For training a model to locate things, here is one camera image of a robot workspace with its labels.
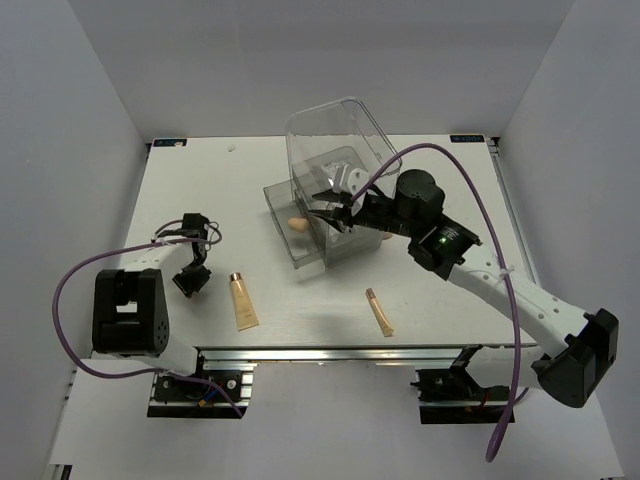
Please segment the clear plastic organizer box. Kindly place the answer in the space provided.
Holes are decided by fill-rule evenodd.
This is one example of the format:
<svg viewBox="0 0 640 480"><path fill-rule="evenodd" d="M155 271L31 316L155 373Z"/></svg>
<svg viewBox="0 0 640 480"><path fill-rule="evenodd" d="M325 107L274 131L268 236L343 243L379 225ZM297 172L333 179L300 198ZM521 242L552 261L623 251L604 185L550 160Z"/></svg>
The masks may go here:
<svg viewBox="0 0 640 480"><path fill-rule="evenodd" d="M289 179L266 187L264 196L293 267L329 268L377 250L382 232L335 228L313 214L345 206L396 154L365 104L347 97L297 112L285 140Z"/></svg>

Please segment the white sachet packet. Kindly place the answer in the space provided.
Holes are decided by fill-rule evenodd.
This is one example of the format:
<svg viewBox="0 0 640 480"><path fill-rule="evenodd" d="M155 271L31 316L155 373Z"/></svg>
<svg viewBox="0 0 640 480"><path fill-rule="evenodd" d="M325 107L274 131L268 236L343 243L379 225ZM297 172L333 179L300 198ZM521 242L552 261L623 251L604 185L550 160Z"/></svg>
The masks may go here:
<svg viewBox="0 0 640 480"><path fill-rule="evenodd" d="M338 176L339 171L343 167L351 167L349 162L345 161L330 161L320 165L321 172L326 176L327 181L333 184Z"/></svg>

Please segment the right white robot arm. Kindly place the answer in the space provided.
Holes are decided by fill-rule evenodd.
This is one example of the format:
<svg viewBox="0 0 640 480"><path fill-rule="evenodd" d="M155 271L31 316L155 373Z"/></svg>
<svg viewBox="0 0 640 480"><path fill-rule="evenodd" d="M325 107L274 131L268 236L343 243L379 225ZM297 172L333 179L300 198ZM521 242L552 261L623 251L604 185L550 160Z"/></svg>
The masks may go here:
<svg viewBox="0 0 640 480"><path fill-rule="evenodd" d="M451 374L453 390L475 398L516 361L525 386L565 406L583 407L617 358L617 317L606 309L589 313L572 306L501 266L496 250L444 214L445 193L429 173L402 173L392 197L372 185L354 199L361 178L355 171L349 180L313 194L332 206L311 215L339 232L358 226L409 238L408 253L418 265L482 299L537 343L523 352L471 348Z"/></svg>

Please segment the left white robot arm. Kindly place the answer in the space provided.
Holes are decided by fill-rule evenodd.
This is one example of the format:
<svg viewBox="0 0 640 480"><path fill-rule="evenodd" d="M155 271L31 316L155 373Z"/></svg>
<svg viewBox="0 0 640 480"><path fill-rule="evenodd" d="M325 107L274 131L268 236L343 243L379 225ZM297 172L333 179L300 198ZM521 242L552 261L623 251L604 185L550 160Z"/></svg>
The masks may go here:
<svg viewBox="0 0 640 480"><path fill-rule="evenodd" d="M152 235L135 260L105 269L95 280L93 350L118 358L138 358L152 368L178 374L177 387L199 399L211 387L211 374L198 366L196 347L171 332L167 290L191 299L209 281L210 248L222 240L219 224L186 213Z"/></svg>

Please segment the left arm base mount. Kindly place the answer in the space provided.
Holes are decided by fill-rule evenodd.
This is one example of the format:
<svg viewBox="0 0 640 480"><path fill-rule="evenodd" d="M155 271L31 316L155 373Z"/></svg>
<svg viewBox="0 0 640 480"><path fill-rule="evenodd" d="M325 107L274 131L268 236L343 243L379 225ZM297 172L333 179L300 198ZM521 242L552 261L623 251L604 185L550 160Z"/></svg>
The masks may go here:
<svg viewBox="0 0 640 480"><path fill-rule="evenodd" d="M192 378L156 375L147 407L148 418L239 420L248 408L255 363L201 358Z"/></svg>

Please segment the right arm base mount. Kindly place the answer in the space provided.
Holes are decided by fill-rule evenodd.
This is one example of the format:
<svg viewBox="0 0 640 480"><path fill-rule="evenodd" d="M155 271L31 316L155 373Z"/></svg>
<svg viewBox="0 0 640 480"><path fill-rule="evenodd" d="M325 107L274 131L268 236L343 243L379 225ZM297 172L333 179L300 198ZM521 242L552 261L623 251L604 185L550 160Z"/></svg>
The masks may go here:
<svg viewBox="0 0 640 480"><path fill-rule="evenodd" d="M450 369L417 370L409 385L417 394L423 425L497 424L510 394L508 387L480 387Z"/></svg>

